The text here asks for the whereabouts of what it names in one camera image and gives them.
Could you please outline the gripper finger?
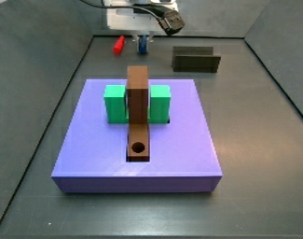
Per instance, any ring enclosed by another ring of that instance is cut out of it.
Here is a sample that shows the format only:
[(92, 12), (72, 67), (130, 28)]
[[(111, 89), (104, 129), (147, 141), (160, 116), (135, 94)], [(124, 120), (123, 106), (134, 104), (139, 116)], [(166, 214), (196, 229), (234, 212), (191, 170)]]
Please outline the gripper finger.
[(148, 37), (147, 37), (147, 44), (150, 45), (151, 43), (154, 43), (154, 36), (155, 36), (155, 33), (154, 32), (150, 32), (148, 33)]
[(138, 31), (131, 31), (131, 35), (132, 35), (132, 41), (135, 42), (136, 46), (139, 46), (139, 35), (138, 35)]

